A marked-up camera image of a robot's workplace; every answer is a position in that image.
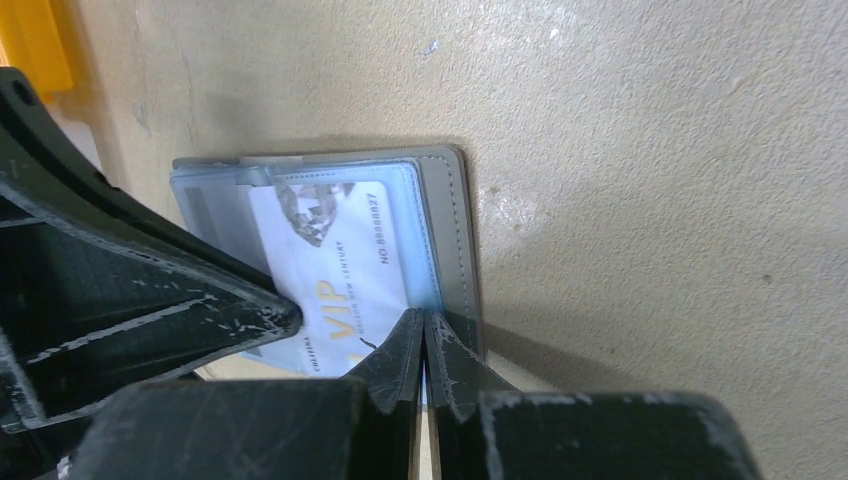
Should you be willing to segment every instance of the diamond graphic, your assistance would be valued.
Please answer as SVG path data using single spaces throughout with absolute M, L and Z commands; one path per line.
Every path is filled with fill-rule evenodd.
M 320 247 L 336 220 L 339 204 L 355 185 L 283 185 L 277 187 L 277 198 L 295 233 L 313 247 Z

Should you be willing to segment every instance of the beige wall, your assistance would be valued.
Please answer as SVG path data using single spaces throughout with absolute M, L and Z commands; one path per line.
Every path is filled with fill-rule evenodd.
M 764 473 L 848 471 L 848 4 L 79 0 L 108 175 L 451 142 L 489 347 L 721 399 Z

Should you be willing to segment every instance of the yellow object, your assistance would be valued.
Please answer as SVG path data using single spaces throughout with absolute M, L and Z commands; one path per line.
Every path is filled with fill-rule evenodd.
M 0 65 L 20 69 L 42 100 L 74 86 L 50 0 L 0 0 Z

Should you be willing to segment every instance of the card holder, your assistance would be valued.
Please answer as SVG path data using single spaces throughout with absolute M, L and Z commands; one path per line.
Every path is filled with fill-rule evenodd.
M 269 274 L 250 202 L 252 189 L 381 183 L 389 199 L 409 306 L 444 311 L 462 341 L 482 354 L 476 262 L 465 169 L 458 150 L 415 147 L 230 160 L 192 158 L 175 160 L 174 167 L 171 183 L 187 229 Z M 310 374 L 300 354 L 303 346 L 292 340 L 265 348 L 265 353 L 273 350 L 273 358 L 263 349 L 245 356 Z

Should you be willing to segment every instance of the white card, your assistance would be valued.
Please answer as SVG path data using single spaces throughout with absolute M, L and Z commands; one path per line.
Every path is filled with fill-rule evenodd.
M 386 187 L 286 183 L 249 195 L 274 284 L 304 318 L 297 335 L 259 348 L 263 360 L 292 368 L 296 349 L 296 370 L 344 375 L 409 307 Z

